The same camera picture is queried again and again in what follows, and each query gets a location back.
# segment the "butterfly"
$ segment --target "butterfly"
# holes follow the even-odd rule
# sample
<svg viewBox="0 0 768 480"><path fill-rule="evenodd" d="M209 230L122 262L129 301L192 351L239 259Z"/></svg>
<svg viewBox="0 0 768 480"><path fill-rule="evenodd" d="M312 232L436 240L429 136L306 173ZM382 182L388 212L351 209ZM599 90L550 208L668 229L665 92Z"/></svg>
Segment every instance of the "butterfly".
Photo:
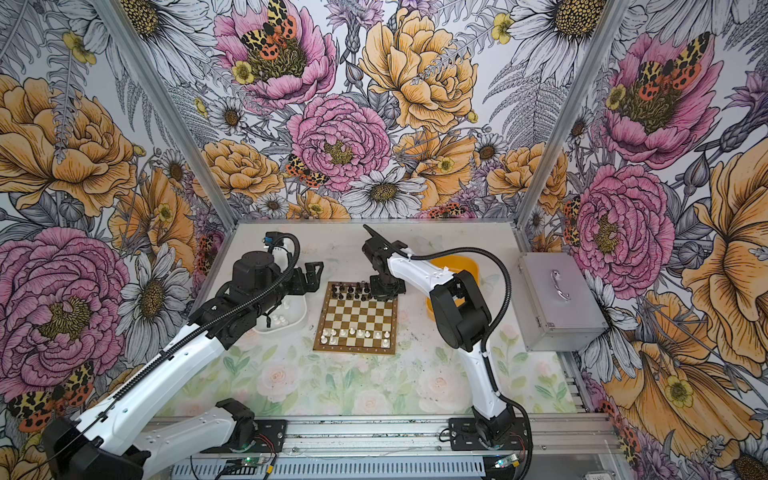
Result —
<svg viewBox="0 0 768 480"><path fill-rule="evenodd" d="M94 391L94 364L86 362L72 372L64 385L52 391L27 392L8 402L9 412L20 420L19 431L35 433L45 428L54 413L82 406Z"/></svg>
<svg viewBox="0 0 768 480"><path fill-rule="evenodd" d="M640 65L638 95L644 101L653 100L659 93L666 94L670 89L685 90L693 84L701 73L701 58L710 44L708 31L696 37L675 58L665 64L658 61L645 61Z"/></svg>
<svg viewBox="0 0 768 480"><path fill-rule="evenodd" d="M291 177L298 177L299 181L308 187L320 187L329 180L325 174L307 168L304 162L294 154L291 154L288 159L286 172Z"/></svg>
<svg viewBox="0 0 768 480"><path fill-rule="evenodd" d="M275 60L287 41L296 38L296 18L288 15L285 0L270 0L266 7L267 22L261 30L251 30L240 37L251 55L264 60Z"/></svg>

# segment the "orange plastic container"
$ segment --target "orange plastic container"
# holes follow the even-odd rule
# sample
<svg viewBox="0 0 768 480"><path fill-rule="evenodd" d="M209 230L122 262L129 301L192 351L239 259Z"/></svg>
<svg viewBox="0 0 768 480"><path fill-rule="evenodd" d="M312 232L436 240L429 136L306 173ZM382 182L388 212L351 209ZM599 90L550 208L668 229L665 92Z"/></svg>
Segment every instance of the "orange plastic container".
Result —
<svg viewBox="0 0 768 480"><path fill-rule="evenodd" d="M475 282L480 285L480 267L478 267L478 264L469 257L464 257L463 255L446 255L445 257L435 258L429 262L439 268L448 267L448 270L451 270L453 273L467 270L475 278ZM456 300L457 306L462 303L464 303L464 299ZM430 301L429 298L427 299L427 316L431 321L435 321L435 312L432 311L432 301Z"/></svg>

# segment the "table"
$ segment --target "table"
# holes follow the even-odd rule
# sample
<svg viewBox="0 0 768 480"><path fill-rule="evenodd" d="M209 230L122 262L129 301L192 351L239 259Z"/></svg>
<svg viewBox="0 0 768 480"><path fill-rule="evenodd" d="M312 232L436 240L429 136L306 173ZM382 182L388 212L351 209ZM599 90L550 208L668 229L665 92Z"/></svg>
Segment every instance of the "table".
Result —
<svg viewBox="0 0 768 480"><path fill-rule="evenodd" d="M520 256L511 226L484 222L367 222L387 239L401 240L418 254L453 247L480 247L516 266ZM367 279L373 272L361 248L368 233L357 222L241 223L212 281L210 295L230 280L235 260L263 248L267 231L297 235L299 265L325 263L320 289L306 295L308 322L277 341L248 332L223 356L199 372L158 413L199 415L233 397L256 415L422 415L471 411L466 373L455 352L427 317L425 297L413 288L399 297L397 353L376 356L312 350L326 283ZM480 289L492 315L504 282L492 261L472 255L480 267ZM526 352L513 308L494 331L492 364L502 392L531 413L575 412L555 352Z"/></svg>

